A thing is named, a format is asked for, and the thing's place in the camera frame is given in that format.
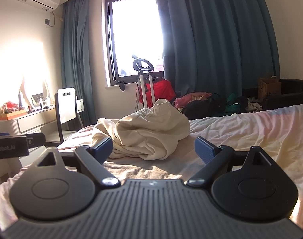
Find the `white dressing table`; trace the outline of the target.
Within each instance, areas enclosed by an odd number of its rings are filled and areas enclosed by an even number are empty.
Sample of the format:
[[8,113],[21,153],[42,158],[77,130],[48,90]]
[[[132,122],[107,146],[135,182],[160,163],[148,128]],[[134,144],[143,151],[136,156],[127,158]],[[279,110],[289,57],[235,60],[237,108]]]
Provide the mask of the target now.
[[53,122],[56,122],[55,107],[49,107],[10,120],[0,120],[0,132],[10,135],[26,134],[39,131]]

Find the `teal left curtain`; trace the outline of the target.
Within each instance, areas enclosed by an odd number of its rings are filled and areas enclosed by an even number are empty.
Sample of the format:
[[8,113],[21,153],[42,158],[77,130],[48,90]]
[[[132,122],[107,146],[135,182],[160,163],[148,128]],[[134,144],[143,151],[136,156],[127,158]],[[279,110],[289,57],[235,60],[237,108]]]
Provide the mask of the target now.
[[61,80],[63,88],[75,88],[83,100],[81,120],[96,123],[89,58],[89,0],[69,0],[63,4],[61,31]]

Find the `pastel bed sheet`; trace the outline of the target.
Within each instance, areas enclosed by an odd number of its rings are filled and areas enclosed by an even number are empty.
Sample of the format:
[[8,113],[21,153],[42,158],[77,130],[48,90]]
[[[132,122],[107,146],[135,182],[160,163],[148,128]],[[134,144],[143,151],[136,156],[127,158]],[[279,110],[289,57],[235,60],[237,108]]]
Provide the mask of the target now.
[[[94,126],[46,149],[0,185],[0,238],[303,238],[303,104],[189,124],[164,160],[109,156],[117,188],[74,155]],[[187,186],[205,166],[199,136],[235,150],[210,187]]]

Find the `dark framed window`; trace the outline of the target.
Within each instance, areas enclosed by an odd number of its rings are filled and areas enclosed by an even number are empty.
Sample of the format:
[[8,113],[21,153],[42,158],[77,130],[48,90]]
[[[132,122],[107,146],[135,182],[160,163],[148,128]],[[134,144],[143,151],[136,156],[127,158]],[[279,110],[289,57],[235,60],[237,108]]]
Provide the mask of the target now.
[[135,83],[136,58],[152,63],[164,76],[163,32],[156,0],[105,0],[105,34],[111,85]]

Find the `teal right curtain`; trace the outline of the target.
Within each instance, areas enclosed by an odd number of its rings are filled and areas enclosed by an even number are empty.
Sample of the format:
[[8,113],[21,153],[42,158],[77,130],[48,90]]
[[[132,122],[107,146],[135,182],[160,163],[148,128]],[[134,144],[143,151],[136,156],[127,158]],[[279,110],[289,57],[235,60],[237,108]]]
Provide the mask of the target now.
[[183,96],[240,96],[279,76],[274,27],[265,0],[156,0],[164,76]]

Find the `pile of clothes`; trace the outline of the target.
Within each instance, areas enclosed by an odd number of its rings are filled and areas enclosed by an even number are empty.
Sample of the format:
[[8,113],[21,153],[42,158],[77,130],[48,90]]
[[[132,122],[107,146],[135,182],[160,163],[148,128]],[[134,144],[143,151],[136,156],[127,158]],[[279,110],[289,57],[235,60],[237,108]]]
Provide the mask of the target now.
[[173,101],[173,106],[189,120],[259,112],[263,109],[255,98],[237,97],[233,93],[225,98],[217,93],[207,92],[189,93],[176,98]]

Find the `teal curtain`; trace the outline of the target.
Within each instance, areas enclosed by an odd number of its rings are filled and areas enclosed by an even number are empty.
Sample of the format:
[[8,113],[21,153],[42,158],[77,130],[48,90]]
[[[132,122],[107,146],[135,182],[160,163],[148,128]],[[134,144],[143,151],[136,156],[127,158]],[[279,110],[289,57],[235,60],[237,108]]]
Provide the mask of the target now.
[[61,31],[61,80],[63,88],[75,88],[83,100],[81,120],[96,123],[89,58],[89,0],[69,0],[63,4]]
[[164,76],[183,96],[240,96],[279,76],[274,27],[265,0],[156,0]]

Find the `brown paper bag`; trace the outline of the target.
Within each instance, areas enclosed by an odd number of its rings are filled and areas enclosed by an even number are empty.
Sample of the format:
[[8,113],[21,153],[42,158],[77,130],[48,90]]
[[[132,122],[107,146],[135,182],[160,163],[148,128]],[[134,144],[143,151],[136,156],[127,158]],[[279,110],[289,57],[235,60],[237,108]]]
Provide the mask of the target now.
[[282,83],[275,75],[273,75],[271,78],[258,79],[259,101],[263,101],[264,98],[268,96],[280,95],[281,89],[282,89]]

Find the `cream white trousers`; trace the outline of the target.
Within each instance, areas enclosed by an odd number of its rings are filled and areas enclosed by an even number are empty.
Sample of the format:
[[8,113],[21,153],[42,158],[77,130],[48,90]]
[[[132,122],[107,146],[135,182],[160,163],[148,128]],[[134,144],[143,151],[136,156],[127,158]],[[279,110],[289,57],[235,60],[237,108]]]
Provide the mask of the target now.
[[189,135],[188,118],[166,99],[119,120],[100,118],[93,127],[92,143],[111,138],[112,159],[132,157],[146,161],[164,160]]

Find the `orange box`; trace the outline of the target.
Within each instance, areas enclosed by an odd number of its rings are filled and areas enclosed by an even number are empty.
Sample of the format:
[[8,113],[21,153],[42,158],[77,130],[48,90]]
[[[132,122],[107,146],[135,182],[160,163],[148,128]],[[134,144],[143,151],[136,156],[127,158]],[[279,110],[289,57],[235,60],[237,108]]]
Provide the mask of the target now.
[[0,120],[11,120],[25,115],[27,115],[26,110],[14,111],[10,113],[0,114]]

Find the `wavy white mirror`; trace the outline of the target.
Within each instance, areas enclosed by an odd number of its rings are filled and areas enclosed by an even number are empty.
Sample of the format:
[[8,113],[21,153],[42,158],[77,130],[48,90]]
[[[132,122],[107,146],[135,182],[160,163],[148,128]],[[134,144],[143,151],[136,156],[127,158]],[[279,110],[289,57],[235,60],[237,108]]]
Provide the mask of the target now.
[[39,79],[23,80],[20,92],[27,105],[32,109],[41,109],[51,105],[51,94],[48,83]]

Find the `red bag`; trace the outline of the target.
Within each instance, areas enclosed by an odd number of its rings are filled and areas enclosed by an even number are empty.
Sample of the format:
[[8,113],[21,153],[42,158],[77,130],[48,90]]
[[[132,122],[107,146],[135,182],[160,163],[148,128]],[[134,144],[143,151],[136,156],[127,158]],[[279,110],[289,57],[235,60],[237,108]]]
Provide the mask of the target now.
[[[149,80],[145,79],[145,91],[146,91],[146,100],[148,107],[152,107],[152,94],[151,94],[151,86]],[[153,79],[153,89],[155,101],[159,99],[166,99],[169,102],[172,102],[176,98],[176,93],[173,90],[170,81],[163,78]]]

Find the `white black chair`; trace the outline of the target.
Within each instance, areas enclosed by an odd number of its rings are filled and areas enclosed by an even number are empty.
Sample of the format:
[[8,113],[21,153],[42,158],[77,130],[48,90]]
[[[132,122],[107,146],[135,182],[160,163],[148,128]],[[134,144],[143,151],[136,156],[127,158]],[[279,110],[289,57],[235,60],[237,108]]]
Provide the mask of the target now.
[[64,130],[68,122],[76,120],[77,99],[75,88],[62,88],[54,94],[55,120],[45,124],[41,132],[45,135],[45,147],[58,147],[76,131]]

